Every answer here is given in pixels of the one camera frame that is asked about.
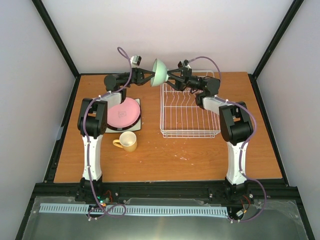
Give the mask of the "mint green bowl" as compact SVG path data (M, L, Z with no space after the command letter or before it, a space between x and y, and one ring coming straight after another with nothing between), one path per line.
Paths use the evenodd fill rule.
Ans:
M154 60L152 72L154 72L154 76L150 79L151 87L160 86L169 79L166 65L158 58Z

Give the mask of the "yellow mug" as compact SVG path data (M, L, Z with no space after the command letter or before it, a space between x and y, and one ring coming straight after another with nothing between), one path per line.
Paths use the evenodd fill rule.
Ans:
M119 136L119 139L113 140L112 144L127 152L134 152L138 145L137 136L132 131L125 131Z

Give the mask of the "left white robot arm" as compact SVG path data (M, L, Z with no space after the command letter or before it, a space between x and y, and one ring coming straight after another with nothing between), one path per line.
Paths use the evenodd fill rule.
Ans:
M141 118L141 106L137 100L127 97L131 84L143 86L153 82L156 73L134 67L130 72L109 74L104 78L106 93L96 98L84 98L81 102L77 128L84 145L84 169L81 182L91 184L86 195L92 201L103 198L101 144L107 129L127 132Z

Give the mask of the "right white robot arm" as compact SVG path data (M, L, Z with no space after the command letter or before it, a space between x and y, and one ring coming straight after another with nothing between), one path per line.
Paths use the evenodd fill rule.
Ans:
M196 105L219 117L220 133L227 144L228 169L224 195L228 201L239 199L246 192L246 151L255 133L251 114L243 101L232 102L218 97L221 80L213 76L196 76L187 67L167 71L167 83L176 91L189 88Z

